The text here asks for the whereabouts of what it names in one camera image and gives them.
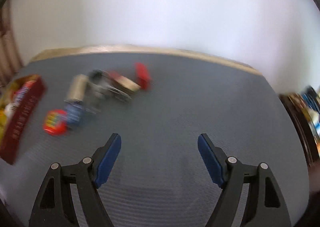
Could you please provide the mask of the red wedge block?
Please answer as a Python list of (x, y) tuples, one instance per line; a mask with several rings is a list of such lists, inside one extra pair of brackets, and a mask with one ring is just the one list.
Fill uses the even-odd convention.
[(137, 84), (143, 90), (148, 90), (150, 87), (151, 76), (148, 68), (143, 63), (135, 63)]

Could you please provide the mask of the small blue patterned tin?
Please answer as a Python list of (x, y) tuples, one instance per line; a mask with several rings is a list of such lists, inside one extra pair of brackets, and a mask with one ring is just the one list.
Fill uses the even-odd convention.
[(80, 102), (67, 102), (65, 105), (66, 123), (68, 127), (77, 126), (83, 115), (84, 107)]

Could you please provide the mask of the cluttered side shelf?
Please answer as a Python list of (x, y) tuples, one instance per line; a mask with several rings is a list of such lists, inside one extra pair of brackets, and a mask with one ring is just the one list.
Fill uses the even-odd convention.
[(309, 167), (319, 162), (319, 91), (308, 86), (302, 92), (280, 94), (302, 144)]

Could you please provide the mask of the red and gold toffee tin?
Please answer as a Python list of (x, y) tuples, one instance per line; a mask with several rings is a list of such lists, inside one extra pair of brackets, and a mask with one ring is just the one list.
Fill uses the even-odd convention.
[(44, 92), (45, 83), (33, 74), (12, 81), (1, 95), (1, 159), (14, 164), (23, 131)]

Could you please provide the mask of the silver rectangular metal case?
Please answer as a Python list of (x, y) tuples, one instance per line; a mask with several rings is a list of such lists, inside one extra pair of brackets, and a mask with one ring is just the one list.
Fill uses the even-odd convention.
[(88, 84), (88, 76), (83, 74), (78, 74), (73, 77), (71, 85), (68, 90), (65, 101), (72, 102), (82, 102), (85, 97), (85, 92)]

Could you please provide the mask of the large steel clamp clip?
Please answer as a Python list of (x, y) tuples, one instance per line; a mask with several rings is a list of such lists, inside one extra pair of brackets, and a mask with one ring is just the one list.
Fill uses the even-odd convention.
[(90, 113), (98, 113), (103, 100), (117, 98), (128, 102), (131, 97), (111, 84), (110, 76), (103, 70), (93, 70), (88, 75), (85, 107)]

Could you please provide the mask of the gold and maroon lipstick box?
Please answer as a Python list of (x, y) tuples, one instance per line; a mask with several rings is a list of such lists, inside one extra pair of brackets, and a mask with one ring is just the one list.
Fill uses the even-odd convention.
[(140, 90), (140, 86), (137, 83), (123, 75), (118, 74), (117, 72), (111, 71), (108, 73), (108, 76), (115, 88), (118, 88), (128, 95), (132, 95)]

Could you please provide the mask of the grey honeycomb table mat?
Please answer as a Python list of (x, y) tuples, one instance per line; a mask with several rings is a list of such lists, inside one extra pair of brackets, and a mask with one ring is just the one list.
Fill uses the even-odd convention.
[[(64, 105), (75, 75), (101, 69), (128, 77), (135, 63), (151, 75), (131, 101), (104, 101), (96, 114), (61, 136), (44, 132), (46, 113)], [(47, 91), (23, 132), (16, 162), (1, 162), (1, 197), (24, 225), (50, 165), (71, 165), (118, 133), (122, 146), (101, 200), (115, 226), (204, 226), (219, 198), (197, 149), (206, 133), (229, 156), (267, 163), (291, 221), (309, 200), (308, 169), (289, 115), (267, 80), (236, 68), (162, 54), (108, 53), (36, 61), (19, 76), (38, 74)]]

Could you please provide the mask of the floral beige curtain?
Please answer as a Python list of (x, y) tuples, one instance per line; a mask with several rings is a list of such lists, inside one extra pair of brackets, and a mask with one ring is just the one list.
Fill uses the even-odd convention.
[(1, 8), (1, 88), (5, 87), (23, 67), (11, 23), (11, 2)]

